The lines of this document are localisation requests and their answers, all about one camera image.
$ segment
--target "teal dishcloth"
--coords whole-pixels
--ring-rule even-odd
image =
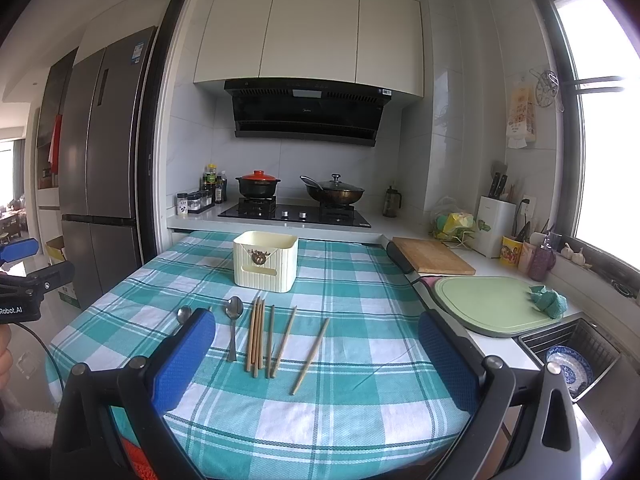
[[[540,312],[544,312],[552,319],[560,319],[566,312],[566,298],[552,288],[544,285],[530,286],[531,301]]]

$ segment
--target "stainless steel refrigerator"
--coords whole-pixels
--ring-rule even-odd
[[[82,309],[142,265],[136,222],[138,112],[156,28],[73,67],[60,131],[59,192],[66,258]]]

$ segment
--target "wok handle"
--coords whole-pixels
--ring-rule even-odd
[[[318,189],[324,189],[322,186],[320,186],[320,184],[318,184],[311,177],[308,177],[308,176],[305,176],[305,175],[300,175],[300,180],[302,182],[304,182],[305,184],[307,184],[308,186],[317,187]]]

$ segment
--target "window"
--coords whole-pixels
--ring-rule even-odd
[[[640,243],[622,235],[640,219],[640,58],[602,0],[553,4],[574,75],[565,87],[577,96],[581,126],[582,192],[572,234],[640,269]]]
[[[0,142],[0,205],[14,199],[14,142]]]

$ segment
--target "cutting board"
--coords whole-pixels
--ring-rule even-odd
[[[514,337],[557,322],[531,301],[529,284],[505,276],[452,276],[434,291],[463,326],[491,337]]]
[[[421,274],[462,274],[470,276],[476,270],[437,240],[396,238],[392,240],[414,269]]]

